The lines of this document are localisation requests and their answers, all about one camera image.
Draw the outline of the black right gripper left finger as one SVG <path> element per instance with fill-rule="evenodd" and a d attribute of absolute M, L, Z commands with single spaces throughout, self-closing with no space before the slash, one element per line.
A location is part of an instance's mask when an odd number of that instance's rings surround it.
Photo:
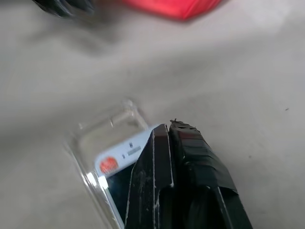
<path fill-rule="evenodd" d="M 152 130 L 132 169 L 124 229 L 173 229 L 173 169 L 165 124 Z"/>

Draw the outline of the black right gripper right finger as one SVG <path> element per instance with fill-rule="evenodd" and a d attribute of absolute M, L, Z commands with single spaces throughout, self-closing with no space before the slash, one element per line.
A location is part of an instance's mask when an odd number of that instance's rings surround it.
<path fill-rule="evenodd" d="M 227 167 L 201 132 L 177 120 L 160 129 L 172 179 L 164 189 L 160 229 L 253 229 Z"/>

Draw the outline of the white smartphone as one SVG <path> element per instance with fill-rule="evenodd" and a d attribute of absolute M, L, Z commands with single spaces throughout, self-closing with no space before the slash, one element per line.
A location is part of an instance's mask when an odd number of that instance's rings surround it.
<path fill-rule="evenodd" d="M 94 161 L 99 185 L 119 229 L 124 229 L 133 166 L 146 146 L 151 132 L 157 126 L 153 125 L 106 149 Z"/>

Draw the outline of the red box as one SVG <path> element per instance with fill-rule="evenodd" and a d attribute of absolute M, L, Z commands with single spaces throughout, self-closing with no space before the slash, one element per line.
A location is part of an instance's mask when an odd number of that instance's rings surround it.
<path fill-rule="evenodd" d="M 209 13 L 227 0 L 121 0 L 137 9 L 179 21 Z"/>

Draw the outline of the black blurred object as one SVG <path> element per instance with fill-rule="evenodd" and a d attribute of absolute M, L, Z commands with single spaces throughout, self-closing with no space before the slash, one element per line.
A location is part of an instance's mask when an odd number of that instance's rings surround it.
<path fill-rule="evenodd" d="M 44 12 L 58 17 L 73 17 L 76 10 L 93 14 L 93 0 L 32 0 Z"/>

